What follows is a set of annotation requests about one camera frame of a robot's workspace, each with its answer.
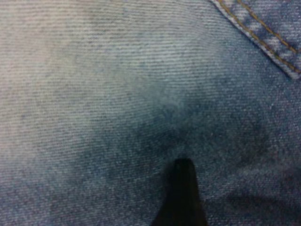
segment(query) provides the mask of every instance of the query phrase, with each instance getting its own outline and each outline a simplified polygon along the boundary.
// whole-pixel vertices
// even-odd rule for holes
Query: black object
[[[163,206],[151,226],[208,226],[192,160],[175,160],[169,185]]]

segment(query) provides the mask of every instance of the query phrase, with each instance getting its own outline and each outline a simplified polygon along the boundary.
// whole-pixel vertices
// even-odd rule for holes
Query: blue denim
[[[209,225],[301,224],[300,9],[275,2],[241,1],[283,39],[238,1],[0,2],[0,225],[149,226],[179,157]]]

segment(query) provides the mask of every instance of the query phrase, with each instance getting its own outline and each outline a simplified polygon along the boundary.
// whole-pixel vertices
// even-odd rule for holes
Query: seam
[[[271,54],[274,55],[274,57],[279,60],[280,62],[282,62],[283,64],[285,64],[286,66],[288,66],[289,68],[291,68],[292,70],[294,70],[296,73],[301,73],[301,70],[298,69],[297,67],[295,67],[294,65],[292,65],[291,63],[285,61],[284,59],[282,59],[279,55],[277,55],[271,47],[269,47],[267,45],[267,43],[265,43],[264,41],[262,41],[260,38],[258,38],[251,30],[249,30],[246,26],[243,25],[243,23],[230,11],[230,9],[223,4],[223,0],[217,0],[220,4],[220,6],[245,30],[247,31],[254,39],[256,39],[261,45],[263,45],[267,51],[269,51]]]
[[[239,4],[244,7],[249,13],[250,15],[257,20],[270,34],[276,36],[282,44],[284,44],[287,48],[289,48],[293,53],[297,53],[299,52],[298,50],[296,50],[295,48],[293,48],[292,46],[290,46],[279,34],[277,34],[276,32],[273,32],[272,29],[270,29],[261,19],[259,19],[257,17],[257,15],[250,9],[250,7],[248,7],[246,4],[244,4],[241,0],[237,0],[239,2]]]

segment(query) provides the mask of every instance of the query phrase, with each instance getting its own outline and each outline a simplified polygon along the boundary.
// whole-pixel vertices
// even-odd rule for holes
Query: denim fabric
[[[212,0],[292,79],[301,76],[301,2]]]
[[[0,2],[0,225],[149,226],[179,157],[209,225],[301,224],[300,81],[217,3]]]

